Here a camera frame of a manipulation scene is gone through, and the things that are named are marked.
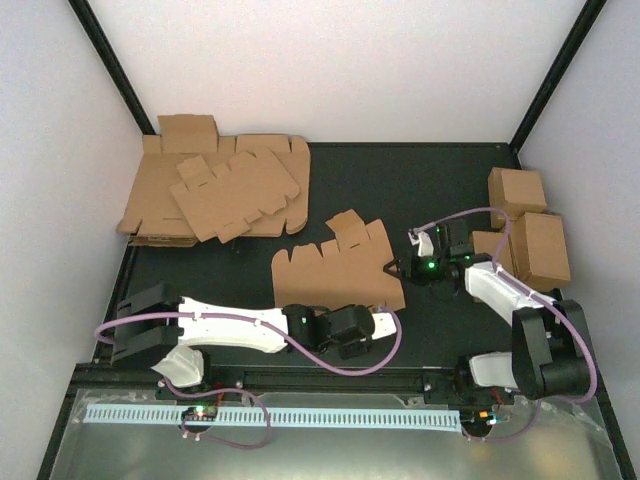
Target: small cardboard box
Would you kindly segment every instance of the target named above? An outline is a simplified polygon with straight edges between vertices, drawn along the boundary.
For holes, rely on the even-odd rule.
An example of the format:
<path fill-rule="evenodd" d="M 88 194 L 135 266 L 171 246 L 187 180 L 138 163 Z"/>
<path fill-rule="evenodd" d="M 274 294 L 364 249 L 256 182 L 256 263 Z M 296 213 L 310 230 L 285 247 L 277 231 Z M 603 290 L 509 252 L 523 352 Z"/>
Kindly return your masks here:
<path fill-rule="evenodd" d="M 280 250 L 271 261 L 276 307 L 293 303 L 332 310 L 350 304 L 405 307 L 400 280 L 382 271 L 393 260 L 382 220 L 364 224 L 349 210 L 327 222 L 335 240 Z"/>
<path fill-rule="evenodd" d="M 571 280 L 562 218 L 527 212 L 513 224 L 511 250 L 518 278 L 540 292 Z"/>
<path fill-rule="evenodd" d="M 543 212 L 547 202 L 540 174 L 534 171 L 493 168 L 489 174 L 489 205 L 504 210 L 511 221 L 524 212 Z M 502 228 L 505 219 L 491 212 L 491 227 Z"/>

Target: cardboard box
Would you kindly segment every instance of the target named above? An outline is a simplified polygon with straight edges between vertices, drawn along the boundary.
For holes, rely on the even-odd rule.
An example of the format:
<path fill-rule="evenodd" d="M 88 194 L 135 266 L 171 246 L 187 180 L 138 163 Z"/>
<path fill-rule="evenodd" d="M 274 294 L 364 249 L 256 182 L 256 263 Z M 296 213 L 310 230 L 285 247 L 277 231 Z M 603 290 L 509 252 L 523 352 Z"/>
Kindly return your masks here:
<path fill-rule="evenodd" d="M 489 205 L 504 210 L 511 221 L 525 212 L 543 212 L 547 202 L 540 174 L 534 171 L 493 168 L 489 174 Z M 505 219 L 491 212 L 491 227 L 502 228 Z"/>
<path fill-rule="evenodd" d="M 529 287 L 548 292 L 571 280 L 561 217 L 525 213 L 513 224 L 511 250 L 518 278 Z"/>
<path fill-rule="evenodd" d="M 250 223 L 263 214 L 274 214 L 287 206 L 287 198 L 300 194 L 300 187 L 271 150 L 258 147 L 255 155 L 241 152 L 228 164 L 209 168 L 202 156 L 178 166 L 182 181 L 169 191 L 198 240 L 218 237 L 222 243 L 248 232 Z M 276 236 L 282 233 L 273 232 Z"/>
<path fill-rule="evenodd" d="M 219 136 L 211 115 L 160 116 L 162 136 L 143 137 L 144 155 L 118 232 L 130 235 L 130 245 L 192 246 L 198 239 L 169 187 L 182 181 L 177 166 L 201 154 L 210 169 L 227 164 L 236 153 L 271 150 L 300 188 L 286 207 L 262 212 L 244 236 L 297 233 L 306 225 L 311 153 L 302 137 L 287 135 Z"/>
<path fill-rule="evenodd" d="M 367 225 L 349 210 L 327 222 L 335 240 L 280 250 L 271 261 L 277 307 L 292 303 L 336 309 L 349 304 L 405 307 L 400 281 L 382 271 L 393 259 L 381 220 Z"/>

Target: die-cut cardboard blank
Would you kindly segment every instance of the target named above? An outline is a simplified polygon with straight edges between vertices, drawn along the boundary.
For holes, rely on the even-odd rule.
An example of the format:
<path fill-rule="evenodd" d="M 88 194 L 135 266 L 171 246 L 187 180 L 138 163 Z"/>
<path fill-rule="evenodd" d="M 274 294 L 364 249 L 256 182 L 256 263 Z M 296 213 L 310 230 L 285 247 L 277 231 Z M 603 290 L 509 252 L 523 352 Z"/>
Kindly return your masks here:
<path fill-rule="evenodd" d="M 336 238 L 280 250 L 271 261 L 276 307 L 292 303 L 336 309 L 349 304 L 405 307 L 400 280 L 382 271 L 393 252 L 382 220 L 365 225 L 354 210 L 327 221 Z"/>
<path fill-rule="evenodd" d="M 202 156 L 177 168 L 182 182 L 169 191 L 201 242 L 213 237 L 228 242 L 248 232 L 264 214 L 285 208 L 287 198 L 300 195 L 293 177 L 265 147 L 255 148 L 253 154 L 235 154 L 212 168 Z M 279 236 L 282 229 L 272 233 Z"/>

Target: white wall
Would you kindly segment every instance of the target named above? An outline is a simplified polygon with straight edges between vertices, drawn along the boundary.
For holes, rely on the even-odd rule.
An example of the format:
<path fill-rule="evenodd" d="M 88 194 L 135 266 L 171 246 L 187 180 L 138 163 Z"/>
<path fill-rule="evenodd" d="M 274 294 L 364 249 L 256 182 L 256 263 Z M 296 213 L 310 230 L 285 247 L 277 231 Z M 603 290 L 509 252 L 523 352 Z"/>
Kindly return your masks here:
<path fill-rule="evenodd" d="M 0 472 L 35 478 L 88 361 L 140 133 L 66 1 L 0 3 Z"/>
<path fill-rule="evenodd" d="M 573 281 L 640 471 L 640 2 L 607 3 L 520 158 L 564 214 Z"/>
<path fill-rule="evenodd" d="M 312 141 L 510 141 L 584 0 L 92 0 L 149 116 Z"/>

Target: stacked cardboard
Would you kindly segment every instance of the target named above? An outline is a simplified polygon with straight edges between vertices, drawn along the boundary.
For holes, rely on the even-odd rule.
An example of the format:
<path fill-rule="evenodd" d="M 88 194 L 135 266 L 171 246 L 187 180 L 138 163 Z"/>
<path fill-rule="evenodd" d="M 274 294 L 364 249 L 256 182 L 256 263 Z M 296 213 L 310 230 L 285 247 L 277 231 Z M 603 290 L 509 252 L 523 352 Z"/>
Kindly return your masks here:
<path fill-rule="evenodd" d="M 547 208 L 538 172 L 494 168 L 489 175 L 489 205 L 504 210 L 511 221 L 517 220 L 525 212 L 539 213 Z M 491 212 L 491 227 L 504 227 L 505 219 L 499 213 Z"/>
<path fill-rule="evenodd" d="M 307 222 L 311 155 L 301 137 L 220 136 L 210 115 L 159 116 L 118 231 L 131 245 L 293 234 Z"/>
<path fill-rule="evenodd" d="M 512 222 L 509 238 L 511 270 L 507 267 L 509 260 L 506 257 L 501 255 L 498 261 L 535 290 L 547 292 L 567 285 L 571 274 L 562 217 L 542 213 L 547 204 L 540 174 L 494 168 L 489 175 L 488 186 L 490 205 L 504 210 Z M 502 215 L 491 214 L 492 227 L 503 228 L 504 225 Z M 483 251 L 492 246 L 484 237 L 474 237 L 474 245 L 478 239 Z"/>

